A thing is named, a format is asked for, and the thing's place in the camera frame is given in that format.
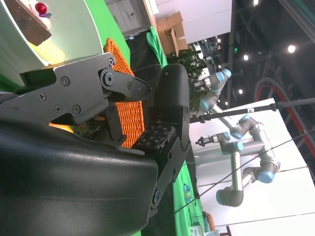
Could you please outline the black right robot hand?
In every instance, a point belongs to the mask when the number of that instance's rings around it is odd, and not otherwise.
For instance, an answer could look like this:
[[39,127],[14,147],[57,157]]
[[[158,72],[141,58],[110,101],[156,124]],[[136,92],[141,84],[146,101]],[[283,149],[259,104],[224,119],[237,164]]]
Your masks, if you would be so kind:
[[1,235],[129,236],[157,213],[191,149],[188,75],[161,70],[150,127],[126,148],[115,105],[152,90],[114,64],[111,53],[65,61],[0,94]]

